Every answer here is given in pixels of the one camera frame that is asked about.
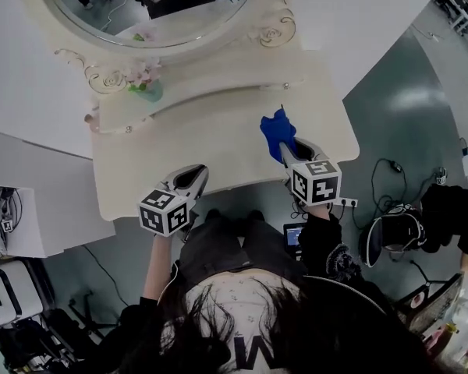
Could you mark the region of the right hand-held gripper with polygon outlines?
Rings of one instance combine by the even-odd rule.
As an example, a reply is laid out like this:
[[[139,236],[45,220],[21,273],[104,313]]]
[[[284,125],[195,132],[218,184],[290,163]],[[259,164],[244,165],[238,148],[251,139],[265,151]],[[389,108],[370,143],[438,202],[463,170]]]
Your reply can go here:
[[[289,168],[292,194],[305,206],[335,203],[342,180],[339,166],[316,144],[298,137],[295,144],[296,154],[287,143],[279,144],[282,163]]]

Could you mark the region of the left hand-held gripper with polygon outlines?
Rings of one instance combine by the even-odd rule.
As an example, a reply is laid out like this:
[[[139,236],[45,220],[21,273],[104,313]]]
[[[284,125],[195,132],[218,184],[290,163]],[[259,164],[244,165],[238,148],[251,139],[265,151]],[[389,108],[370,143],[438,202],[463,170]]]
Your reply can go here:
[[[193,208],[208,179],[209,169],[203,164],[172,172],[138,203],[140,226],[156,235],[186,231],[195,219]]]

